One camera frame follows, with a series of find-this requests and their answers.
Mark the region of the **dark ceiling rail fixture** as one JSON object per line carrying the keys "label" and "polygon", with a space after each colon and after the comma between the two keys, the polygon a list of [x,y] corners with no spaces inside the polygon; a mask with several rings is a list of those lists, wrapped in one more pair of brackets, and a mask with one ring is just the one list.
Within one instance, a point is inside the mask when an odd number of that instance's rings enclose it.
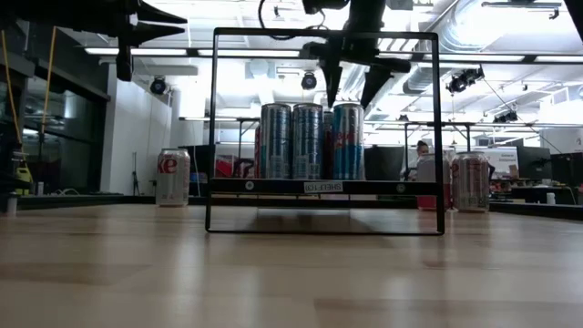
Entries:
{"label": "dark ceiling rail fixture", "polygon": [[558,1],[543,1],[543,0],[496,0],[496,1],[482,1],[482,7],[489,8],[513,8],[513,9],[528,9],[528,10],[550,10],[550,20],[556,19],[560,14],[560,8],[563,3]]}

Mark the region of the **wooden shelf with black frame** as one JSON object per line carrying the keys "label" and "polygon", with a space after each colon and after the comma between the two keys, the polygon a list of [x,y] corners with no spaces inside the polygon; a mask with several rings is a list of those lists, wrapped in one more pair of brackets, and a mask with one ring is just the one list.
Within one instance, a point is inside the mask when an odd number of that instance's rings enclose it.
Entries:
{"label": "wooden shelf with black frame", "polygon": [[[349,36],[342,30],[316,30],[316,29],[277,29],[277,28],[243,28],[243,27],[217,27],[213,33],[213,55],[211,69],[211,95],[210,118],[216,117],[216,88],[217,69],[220,57],[221,36],[277,36],[277,37],[319,37],[326,42],[328,37]],[[417,39],[431,43],[431,61],[433,69],[433,113],[431,122],[441,120],[441,91],[440,91],[440,59],[439,59],[439,35],[433,32],[377,32],[356,33],[353,37],[392,38],[392,39]],[[331,194],[345,195],[405,195],[405,196],[436,196],[437,214],[436,230],[429,231],[429,236],[441,236],[445,233],[445,205],[443,189],[443,145],[435,143],[435,182],[406,182],[406,181],[368,181],[368,180],[291,180],[291,179],[218,179],[214,176],[215,159],[211,161],[213,168],[208,177],[208,195],[205,216],[205,231],[213,233],[211,228],[212,207],[211,201],[215,193],[227,194],[257,194],[276,196],[307,195],[314,193],[321,195],[324,188],[328,188]]]}

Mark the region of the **person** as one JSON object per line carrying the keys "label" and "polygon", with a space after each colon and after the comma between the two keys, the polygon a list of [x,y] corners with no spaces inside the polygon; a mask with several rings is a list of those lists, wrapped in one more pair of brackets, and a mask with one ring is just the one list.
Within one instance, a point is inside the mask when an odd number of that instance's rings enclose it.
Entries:
{"label": "person", "polygon": [[423,154],[426,154],[429,152],[429,147],[424,141],[419,140],[416,144],[415,151],[416,151],[416,156],[409,159],[407,164],[404,165],[402,168],[401,177],[403,178],[403,180],[408,180],[408,181],[415,181],[416,180],[417,161],[420,159],[420,157]]}

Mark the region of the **silver ventilation duct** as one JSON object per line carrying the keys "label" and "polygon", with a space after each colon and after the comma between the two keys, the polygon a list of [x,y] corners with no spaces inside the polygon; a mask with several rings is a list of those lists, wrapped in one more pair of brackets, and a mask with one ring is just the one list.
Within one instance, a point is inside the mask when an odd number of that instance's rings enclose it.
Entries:
{"label": "silver ventilation duct", "polygon": [[[481,52],[505,33],[505,27],[496,22],[496,10],[482,6],[489,0],[456,0],[445,16],[429,29],[439,35],[440,53]],[[421,94],[433,83],[432,67],[415,68],[403,84],[406,94]]]}

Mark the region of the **silver diet cola can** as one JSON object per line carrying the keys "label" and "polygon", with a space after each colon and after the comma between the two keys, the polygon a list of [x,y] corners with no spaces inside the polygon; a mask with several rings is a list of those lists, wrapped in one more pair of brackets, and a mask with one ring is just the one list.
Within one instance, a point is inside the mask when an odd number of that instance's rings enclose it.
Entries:
{"label": "silver diet cola can", "polygon": [[483,152],[457,153],[451,164],[453,207],[460,212],[489,210],[489,165]]}
{"label": "silver diet cola can", "polygon": [[156,204],[182,207],[189,203],[190,156],[185,149],[163,149],[157,163]]}

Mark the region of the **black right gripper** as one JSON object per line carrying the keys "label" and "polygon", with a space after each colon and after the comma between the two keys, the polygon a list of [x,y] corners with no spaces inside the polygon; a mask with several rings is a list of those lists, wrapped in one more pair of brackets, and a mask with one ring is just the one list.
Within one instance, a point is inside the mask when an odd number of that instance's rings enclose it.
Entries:
{"label": "black right gripper", "polygon": [[343,32],[349,36],[328,37],[325,43],[309,42],[302,48],[302,55],[318,58],[326,83],[327,106],[335,102],[342,67],[340,61],[369,66],[365,74],[360,104],[367,108],[378,91],[393,75],[392,71],[408,73],[410,62],[398,58],[379,58],[378,38],[353,37],[356,33],[380,32],[386,0],[302,0],[306,14],[313,15],[324,9],[343,9],[349,6],[349,16]]}

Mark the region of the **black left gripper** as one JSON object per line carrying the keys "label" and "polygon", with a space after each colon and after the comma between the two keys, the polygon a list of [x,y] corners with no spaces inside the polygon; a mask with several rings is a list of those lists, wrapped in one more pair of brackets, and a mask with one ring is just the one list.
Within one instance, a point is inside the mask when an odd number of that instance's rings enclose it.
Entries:
{"label": "black left gripper", "polygon": [[[139,46],[150,40],[181,34],[184,29],[176,26],[151,25],[138,22],[131,24],[132,4],[130,0],[112,0],[112,15],[110,36],[118,40],[118,54],[116,59],[117,77],[122,81],[132,78],[133,62],[131,46]],[[162,11],[144,0],[138,0],[136,15],[139,20],[158,23],[186,23],[183,17]]]}

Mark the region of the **blue silver energy drink can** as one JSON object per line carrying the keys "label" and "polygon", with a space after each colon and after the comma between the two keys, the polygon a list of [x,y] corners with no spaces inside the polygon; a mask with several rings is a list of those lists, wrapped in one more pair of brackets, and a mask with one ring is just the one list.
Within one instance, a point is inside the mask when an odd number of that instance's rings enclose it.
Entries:
{"label": "blue silver energy drink can", "polygon": [[282,103],[261,107],[261,176],[288,179],[291,168],[292,109]]}
{"label": "blue silver energy drink can", "polygon": [[323,109],[313,103],[293,107],[292,177],[322,177]]}
{"label": "blue silver energy drink can", "polygon": [[333,177],[364,179],[363,114],[361,105],[344,103],[333,108]]}

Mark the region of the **white sign board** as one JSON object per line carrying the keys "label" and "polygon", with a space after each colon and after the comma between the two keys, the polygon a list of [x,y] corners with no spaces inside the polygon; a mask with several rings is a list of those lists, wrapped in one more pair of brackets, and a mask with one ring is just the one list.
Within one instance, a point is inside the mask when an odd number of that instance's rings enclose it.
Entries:
{"label": "white sign board", "polygon": [[503,179],[511,177],[514,171],[518,170],[517,148],[489,148],[484,153],[488,163],[495,168],[493,177]]}

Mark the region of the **black computer monitor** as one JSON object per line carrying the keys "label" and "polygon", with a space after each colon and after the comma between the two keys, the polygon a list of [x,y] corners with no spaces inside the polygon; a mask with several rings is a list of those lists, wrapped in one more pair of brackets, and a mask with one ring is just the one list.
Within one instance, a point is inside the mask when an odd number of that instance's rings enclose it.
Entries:
{"label": "black computer monitor", "polygon": [[192,173],[211,174],[214,159],[215,148],[211,145],[187,146],[187,152],[190,156],[190,170]]}
{"label": "black computer monitor", "polygon": [[535,147],[517,147],[518,174],[521,179],[551,179],[550,150]]}
{"label": "black computer monitor", "polygon": [[551,156],[552,179],[571,187],[583,184],[583,152]]}

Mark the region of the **red and white box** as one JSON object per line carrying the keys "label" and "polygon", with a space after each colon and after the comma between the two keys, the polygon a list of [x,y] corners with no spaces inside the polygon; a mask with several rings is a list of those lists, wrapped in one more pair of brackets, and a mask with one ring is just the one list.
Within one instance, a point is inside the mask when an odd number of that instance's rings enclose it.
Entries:
{"label": "red and white box", "polygon": [[252,179],[255,172],[253,159],[233,155],[218,155],[215,160],[216,178]]}

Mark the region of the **yellow plastic container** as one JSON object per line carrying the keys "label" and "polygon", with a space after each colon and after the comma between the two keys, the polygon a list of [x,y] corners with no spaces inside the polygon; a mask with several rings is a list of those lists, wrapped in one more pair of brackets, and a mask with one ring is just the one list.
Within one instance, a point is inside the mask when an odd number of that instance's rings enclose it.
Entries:
{"label": "yellow plastic container", "polygon": [[19,180],[23,181],[26,184],[24,187],[16,188],[15,189],[16,194],[21,196],[29,195],[31,188],[34,185],[29,168],[18,167],[15,170],[15,174]]}

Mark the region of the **black table frame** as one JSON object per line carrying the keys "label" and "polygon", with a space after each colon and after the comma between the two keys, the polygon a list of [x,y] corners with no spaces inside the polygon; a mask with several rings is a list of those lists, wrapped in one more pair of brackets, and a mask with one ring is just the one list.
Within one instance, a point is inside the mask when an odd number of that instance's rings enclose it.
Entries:
{"label": "black table frame", "polygon": [[[26,196],[17,202],[20,210],[44,210],[55,208],[84,207],[116,204],[154,205],[150,196],[123,195],[80,195],[80,196]],[[306,209],[388,209],[415,210],[415,199],[398,200],[302,200],[302,199],[254,199],[254,198],[215,198],[213,206],[271,207],[271,208],[306,208]],[[491,212],[575,220],[583,222],[583,206],[547,205],[535,203],[491,202]]]}

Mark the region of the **black partition panel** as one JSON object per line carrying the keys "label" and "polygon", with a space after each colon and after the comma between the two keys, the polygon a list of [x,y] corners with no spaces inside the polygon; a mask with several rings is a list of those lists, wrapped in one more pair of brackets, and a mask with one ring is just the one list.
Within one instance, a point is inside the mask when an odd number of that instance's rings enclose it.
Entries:
{"label": "black partition panel", "polygon": [[366,180],[397,181],[404,165],[404,147],[372,146],[364,150]]}

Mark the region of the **thin black stand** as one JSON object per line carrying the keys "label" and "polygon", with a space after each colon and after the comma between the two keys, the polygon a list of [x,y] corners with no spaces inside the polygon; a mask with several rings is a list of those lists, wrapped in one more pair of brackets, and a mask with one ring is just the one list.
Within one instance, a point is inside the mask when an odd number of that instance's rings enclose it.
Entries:
{"label": "thin black stand", "polygon": [[139,182],[138,182],[138,174],[137,174],[137,152],[134,151],[132,154],[132,195],[139,196]]}

